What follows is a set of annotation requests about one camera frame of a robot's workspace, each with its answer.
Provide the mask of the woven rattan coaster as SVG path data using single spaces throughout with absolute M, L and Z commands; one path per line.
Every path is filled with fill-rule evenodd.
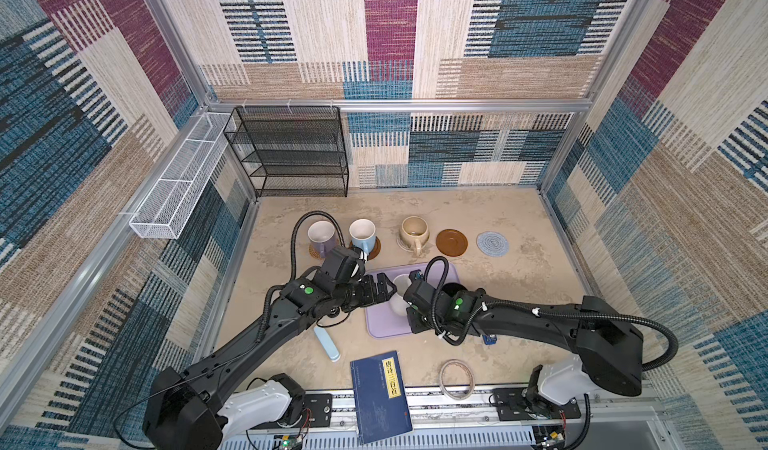
M 338 243 L 333 240 L 325 243 L 311 242 L 309 244 L 309 254 L 315 259 L 325 259 Z

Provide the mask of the light blue mug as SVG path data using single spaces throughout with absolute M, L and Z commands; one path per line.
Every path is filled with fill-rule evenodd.
M 369 219 L 357 219 L 349 226 L 349 232 L 353 246 L 370 255 L 376 244 L 376 225 Z

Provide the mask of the dark brown wooden coaster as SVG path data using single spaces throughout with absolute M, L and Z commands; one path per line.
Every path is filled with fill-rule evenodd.
M 373 250 L 367 255 L 366 259 L 368 261 L 375 259 L 379 253 L 381 252 L 381 241 L 379 237 L 376 237 L 375 245 Z

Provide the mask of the brown round coaster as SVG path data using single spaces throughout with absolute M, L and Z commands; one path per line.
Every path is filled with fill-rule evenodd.
M 444 229 L 436 237 L 437 249 L 445 256 L 458 257 L 468 248 L 468 239 L 464 233 L 456 229 Z

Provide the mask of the clear glass coaster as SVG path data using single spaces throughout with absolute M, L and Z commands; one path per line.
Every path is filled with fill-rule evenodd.
M 396 237 L 396 242 L 399 248 L 402 249 L 403 251 L 414 253 L 414 250 L 412 250 L 399 236 Z M 425 253 L 427 250 L 428 250 L 428 246 L 424 244 L 421 247 L 421 252 Z

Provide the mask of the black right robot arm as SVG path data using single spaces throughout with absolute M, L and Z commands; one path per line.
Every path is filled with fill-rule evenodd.
M 502 300 L 484 289 L 469 291 L 460 284 L 428 281 L 435 257 L 409 285 L 411 330 L 432 330 L 452 346 L 469 336 L 511 336 L 570 351 L 581 361 L 589 381 L 614 394 L 641 394 L 642 374 L 668 364 L 677 355 L 674 332 L 656 321 L 619 314 L 604 300 L 585 296 L 579 304 L 539 305 Z

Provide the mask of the grey woven round coaster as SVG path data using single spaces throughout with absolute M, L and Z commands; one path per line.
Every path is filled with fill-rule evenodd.
M 489 257 L 502 257 L 509 252 L 509 242 L 500 233 L 486 231 L 480 233 L 476 238 L 478 249 Z

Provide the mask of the black ceramic mug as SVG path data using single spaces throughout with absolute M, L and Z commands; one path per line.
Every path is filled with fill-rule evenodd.
M 442 291 L 450 298 L 455 298 L 460 292 L 466 291 L 466 288 L 458 282 L 449 282 L 443 285 Z

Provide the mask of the beige ceramic mug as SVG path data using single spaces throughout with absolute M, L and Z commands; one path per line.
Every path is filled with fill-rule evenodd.
M 402 247 L 410 251 L 415 257 L 420 257 L 424 253 L 429 235 L 428 223 L 418 216 L 405 218 L 399 229 L 399 240 Z

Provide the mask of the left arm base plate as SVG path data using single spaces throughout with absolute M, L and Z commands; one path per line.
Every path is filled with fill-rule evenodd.
M 309 428 L 327 428 L 331 425 L 333 395 L 331 393 L 308 393 L 301 404 L 291 404 L 286 414 L 276 422 L 252 427 L 252 430 L 298 430 L 309 419 Z

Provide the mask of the white ceramic mug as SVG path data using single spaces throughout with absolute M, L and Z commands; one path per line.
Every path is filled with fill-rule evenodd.
M 389 300 L 390 309 L 398 316 L 406 317 L 409 304 L 404 300 L 404 295 L 411 285 L 408 274 L 401 274 L 392 280 L 396 293 Z

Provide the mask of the lilac white mug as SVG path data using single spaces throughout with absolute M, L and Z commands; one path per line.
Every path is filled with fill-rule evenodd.
M 325 243 L 335 240 L 338 243 L 336 229 L 329 221 L 314 222 L 307 231 L 311 242 Z

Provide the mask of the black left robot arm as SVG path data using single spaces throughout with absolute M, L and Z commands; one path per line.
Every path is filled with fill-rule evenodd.
M 221 348 L 181 372 L 171 367 L 143 399 L 142 430 L 152 449 L 217 449 L 259 425 L 298 422 L 304 391 L 277 374 L 245 392 L 237 389 L 269 356 L 326 316 L 350 314 L 390 300 L 396 287 L 366 272 L 358 247 L 339 244 L 319 266 L 293 271 L 267 291 L 263 313 Z

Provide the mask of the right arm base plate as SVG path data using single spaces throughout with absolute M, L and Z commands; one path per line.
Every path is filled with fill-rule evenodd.
M 488 401 L 496 409 L 500 421 L 560 420 L 562 418 L 570 420 L 582 417 L 582 412 L 574 399 L 560 406 L 527 388 L 495 388 Z

